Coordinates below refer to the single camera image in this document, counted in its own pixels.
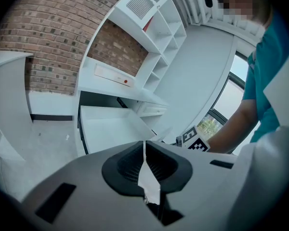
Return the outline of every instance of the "person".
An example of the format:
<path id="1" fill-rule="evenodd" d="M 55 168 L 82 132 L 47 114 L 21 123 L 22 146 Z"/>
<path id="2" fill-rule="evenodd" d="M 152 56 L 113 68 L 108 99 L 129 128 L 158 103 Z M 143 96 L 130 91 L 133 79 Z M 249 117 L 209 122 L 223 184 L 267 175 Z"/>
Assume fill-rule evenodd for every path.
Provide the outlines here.
<path id="1" fill-rule="evenodd" d="M 224 9 L 264 26 L 264 36 L 248 57 L 248 74 L 242 102 L 226 124 L 209 140 L 210 152 L 227 153 L 236 148 L 255 128 L 250 142 L 275 131 L 278 119 L 263 93 L 289 56 L 289 30 L 268 0 L 219 0 Z"/>

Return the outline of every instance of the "blue t-shirt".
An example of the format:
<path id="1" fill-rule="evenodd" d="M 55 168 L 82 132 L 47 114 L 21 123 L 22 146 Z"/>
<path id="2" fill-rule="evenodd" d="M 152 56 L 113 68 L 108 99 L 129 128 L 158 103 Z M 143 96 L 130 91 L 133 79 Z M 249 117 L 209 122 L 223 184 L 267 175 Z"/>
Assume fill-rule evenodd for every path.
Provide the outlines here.
<path id="1" fill-rule="evenodd" d="M 266 30 L 262 41 L 257 44 L 247 62 L 249 64 L 243 100 L 255 99 L 260 121 L 250 142 L 256 142 L 262 135 L 279 127 L 278 119 L 263 93 L 289 56 L 289 30 L 278 12 Z"/>

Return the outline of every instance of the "person's arm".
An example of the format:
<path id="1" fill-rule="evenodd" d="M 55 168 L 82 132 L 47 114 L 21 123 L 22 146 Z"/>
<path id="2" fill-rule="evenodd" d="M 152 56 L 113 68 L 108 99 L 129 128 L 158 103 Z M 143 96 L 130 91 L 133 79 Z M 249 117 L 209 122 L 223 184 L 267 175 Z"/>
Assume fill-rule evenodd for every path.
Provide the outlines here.
<path id="1" fill-rule="evenodd" d="M 234 149 L 249 135 L 257 122 L 256 100 L 242 100 L 221 130 L 208 140 L 209 152 L 227 153 Z"/>

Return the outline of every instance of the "ceiling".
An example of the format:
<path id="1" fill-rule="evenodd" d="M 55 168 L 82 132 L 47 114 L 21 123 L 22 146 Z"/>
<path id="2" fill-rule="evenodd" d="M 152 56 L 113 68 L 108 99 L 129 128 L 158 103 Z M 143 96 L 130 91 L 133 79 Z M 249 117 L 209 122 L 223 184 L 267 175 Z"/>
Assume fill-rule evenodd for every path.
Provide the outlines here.
<path id="1" fill-rule="evenodd" d="M 182 20 L 190 25 L 206 25 L 232 33 L 256 46 L 264 34 L 264 28 L 253 22 L 240 20 L 238 17 L 224 15 L 223 9 L 213 0 L 213 7 L 208 8 L 204 0 L 174 0 L 181 12 Z"/>

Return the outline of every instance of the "white furniture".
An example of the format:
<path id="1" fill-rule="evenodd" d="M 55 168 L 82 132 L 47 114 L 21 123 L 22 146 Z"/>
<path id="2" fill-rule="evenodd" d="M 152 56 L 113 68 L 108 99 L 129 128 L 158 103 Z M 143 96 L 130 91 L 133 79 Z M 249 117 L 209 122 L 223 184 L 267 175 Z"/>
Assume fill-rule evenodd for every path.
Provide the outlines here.
<path id="1" fill-rule="evenodd" d="M 24 149 L 32 128 L 24 74 L 25 59 L 31 55 L 0 51 L 0 142 L 7 140 L 6 144 L 10 147 L 9 152 L 0 151 L 0 155 L 9 159 L 24 158 Z"/>
<path id="2" fill-rule="evenodd" d="M 74 115 L 78 117 L 78 120 L 75 119 L 75 135 L 79 155 L 83 155 L 84 151 L 93 153 L 131 141 L 148 140 L 152 134 L 154 136 L 151 129 L 168 107 L 154 91 L 186 38 L 183 23 L 172 0 L 120 0 L 103 22 L 106 19 L 130 34 L 148 51 L 148 55 L 136 77 L 89 57 L 82 60 L 76 85 L 77 113 Z M 99 76 L 94 74 L 97 66 Z M 131 86 L 122 84 L 122 76 L 128 77 L 129 84 L 132 81 Z M 89 97 L 87 93 L 104 96 Z M 85 101 L 82 98 L 84 95 L 88 96 Z M 117 97 L 130 109 L 118 108 Z M 120 114 L 120 117 L 113 117 L 112 113 Z M 140 130 L 135 127 L 132 129 L 131 117 L 137 121 Z M 164 138 L 170 130 L 158 134 L 158 139 Z"/>

